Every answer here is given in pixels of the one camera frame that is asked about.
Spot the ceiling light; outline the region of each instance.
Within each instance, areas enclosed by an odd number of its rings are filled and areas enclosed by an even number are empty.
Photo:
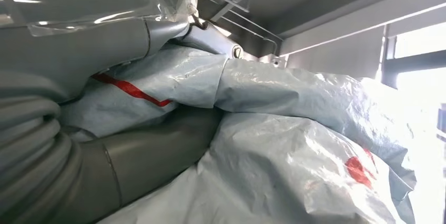
[[[34,0],[13,0],[14,2],[21,2],[21,3],[40,3],[41,1],[34,1]]]

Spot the wall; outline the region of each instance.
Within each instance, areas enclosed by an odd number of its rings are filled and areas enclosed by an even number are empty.
[[[446,22],[446,7],[392,23],[389,25],[388,36],[392,37],[444,22]]]
[[[288,68],[375,78],[381,55],[383,27],[290,54]]]
[[[443,12],[445,6],[446,0],[383,0],[286,39],[280,54],[289,54],[287,67],[291,68],[374,77],[384,25],[395,30],[392,24],[405,26],[416,19],[417,23],[429,22],[421,20],[439,16],[436,12]]]

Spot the window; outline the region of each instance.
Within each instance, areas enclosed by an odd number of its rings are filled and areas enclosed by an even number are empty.
[[[446,23],[436,24],[397,36],[395,58],[438,52],[446,49]]]
[[[415,99],[446,103],[446,68],[400,73],[397,88]]]

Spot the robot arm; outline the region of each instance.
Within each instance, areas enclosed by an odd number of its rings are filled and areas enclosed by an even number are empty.
[[[0,222],[90,223],[201,157],[221,118],[212,109],[184,108],[162,125],[90,144],[72,141],[57,121],[59,103],[76,98],[88,77],[174,37],[232,55],[235,43],[213,45],[206,28],[173,18],[189,15],[184,2],[0,1]]]

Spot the fluorescent light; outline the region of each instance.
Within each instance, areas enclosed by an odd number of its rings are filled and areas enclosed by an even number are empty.
[[[40,3],[40,1],[33,1],[33,0],[13,0],[14,2],[21,2],[21,3]]]
[[[118,15],[124,15],[124,14],[128,14],[128,13],[131,13],[131,12],[133,12],[133,10],[132,10],[132,11],[127,11],[127,12],[122,12],[122,13],[117,13],[117,14],[114,14],[114,15],[108,15],[108,16],[102,17],[102,18],[97,19],[97,20],[95,21],[95,24],[103,23],[105,20],[112,19],[112,18],[114,18],[114,17],[116,17],[116,16],[118,16]]]

